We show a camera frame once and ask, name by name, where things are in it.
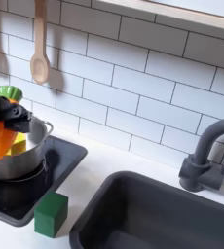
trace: wall shelf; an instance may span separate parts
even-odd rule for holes
[[[186,19],[205,25],[224,28],[224,17],[211,15],[208,13],[196,12],[180,7],[173,7],[162,3],[155,3],[146,0],[99,0],[119,6],[129,7],[140,11],[150,12],[172,18]]]

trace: utensil handle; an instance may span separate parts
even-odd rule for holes
[[[47,0],[35,0],[35,53],[46,55]]]

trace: wooden spatula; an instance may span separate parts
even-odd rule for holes
[[[46,56],[46,16],[47,0],[35,1],[35,54],[30,61],[33,79],[38,84],[48,81],[50,62]]]

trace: gray faucet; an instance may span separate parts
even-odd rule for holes
[[[213,143],[224,134],[224,120],[208,127],[202,134],[194,154],[189,155],[181,166],[180,185],[190,192],[204,188],[219,190],[224,180],[224,165],[213,166],[207,159]]]

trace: stainless steel pot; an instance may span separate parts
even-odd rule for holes
[[[16,179],[36,169],[44,158],[44,144],[53,129],[51,123],[33,117],[27,133],[26,152],[0,160],[0,180]]]

